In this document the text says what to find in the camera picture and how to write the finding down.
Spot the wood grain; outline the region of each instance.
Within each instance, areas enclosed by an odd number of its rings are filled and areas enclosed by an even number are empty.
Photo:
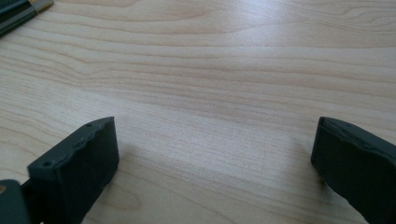
[[[64,0],[0,39],[0,179],[115,116],[84,223],[365,223],[310,164],[320,116],[396,144],[396,3]]]

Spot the black pen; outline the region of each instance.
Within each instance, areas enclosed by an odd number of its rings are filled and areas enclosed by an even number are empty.
[[[52,4],[53,0],[0,0],[0,36]]]

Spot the black rubber piece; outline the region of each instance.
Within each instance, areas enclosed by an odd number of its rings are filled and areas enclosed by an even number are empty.
[[[119,164],[113,118],[85,124],[28,166],[45,224],[81,223]]]
[[[20,184],[0,180],[0,224],[30,224]]]
[[[353,124],[320,118],[311,161],[370,224],[396,223],[396,146]]]
[[[0,37],[36,14],[28,0],[0,0]]]

